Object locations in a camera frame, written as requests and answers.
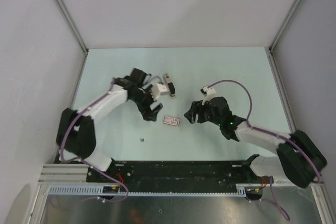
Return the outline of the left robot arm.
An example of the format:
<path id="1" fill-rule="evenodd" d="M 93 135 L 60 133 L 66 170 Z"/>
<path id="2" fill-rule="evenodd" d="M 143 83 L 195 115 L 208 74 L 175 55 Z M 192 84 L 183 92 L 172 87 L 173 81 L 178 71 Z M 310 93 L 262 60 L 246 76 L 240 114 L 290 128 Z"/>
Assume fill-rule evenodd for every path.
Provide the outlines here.
<path id="1" fill-rule="evenodd" d="M 56 143 L 63 163 L 80 161 L 98 169 L 105 182 L 115 178 L 112 157 L 105 154 L 96 136 L 96 126 L 118 106 L 132 101 L 145 121 L 155 122 L 163 108 L 159 97 L 169 90 L 161 77 L 133 68 L 123 78 L 114 78 L 110 88 L 81 109 L 66 108 L 61 114 Z"/>

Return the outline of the red white staple box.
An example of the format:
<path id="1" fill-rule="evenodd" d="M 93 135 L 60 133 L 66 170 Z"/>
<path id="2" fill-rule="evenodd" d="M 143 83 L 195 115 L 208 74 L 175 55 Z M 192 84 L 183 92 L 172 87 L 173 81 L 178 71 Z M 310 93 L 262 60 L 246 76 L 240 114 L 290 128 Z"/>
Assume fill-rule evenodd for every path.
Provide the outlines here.
<path id="1" fill-rule="evenodd" d="M 178 127 L 179 124 L 180 124 L 180 121 L 181 121 L 180 118 L 176 118 L 176 117 L 166 115 L 163 119 L 163 124 Z"/>

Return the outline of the beige black stapler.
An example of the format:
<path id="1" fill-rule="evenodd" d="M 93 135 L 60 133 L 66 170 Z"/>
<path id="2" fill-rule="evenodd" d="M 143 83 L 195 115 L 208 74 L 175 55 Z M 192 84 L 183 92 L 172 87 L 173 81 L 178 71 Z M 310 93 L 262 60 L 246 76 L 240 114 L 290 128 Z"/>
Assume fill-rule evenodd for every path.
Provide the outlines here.
<path id="1" fill-rule="evenodd" d="M 174 84 L 173 84 L 173 82 L 170 78 L 170 75 L 168 73 L 165 73 L 163 77 L 164 77 L 165 83 L 166 83 L 166 85 L 169 89 L 170 98 L 175 99 L 176 98 L 176 89 L 175 89 L 175 86 L 174 86 Z"/>

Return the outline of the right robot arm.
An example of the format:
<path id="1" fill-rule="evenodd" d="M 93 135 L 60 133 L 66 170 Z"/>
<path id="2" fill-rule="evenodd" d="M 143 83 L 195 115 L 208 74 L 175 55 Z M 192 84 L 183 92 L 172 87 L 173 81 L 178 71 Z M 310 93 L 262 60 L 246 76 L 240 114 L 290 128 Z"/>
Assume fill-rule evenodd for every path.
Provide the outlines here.
<path id="1" fill-rule="evenodd" d="M 250 125 L 245 118 L 232 114 L 223 97 L 193 101 L 184 117 L 191 124 L 213 123 L 228 140 L 253 144 L 276 154 L 285 176 L 298 187 L 306 188 L 327 165 L 304 131 L 284 134 Z"/>

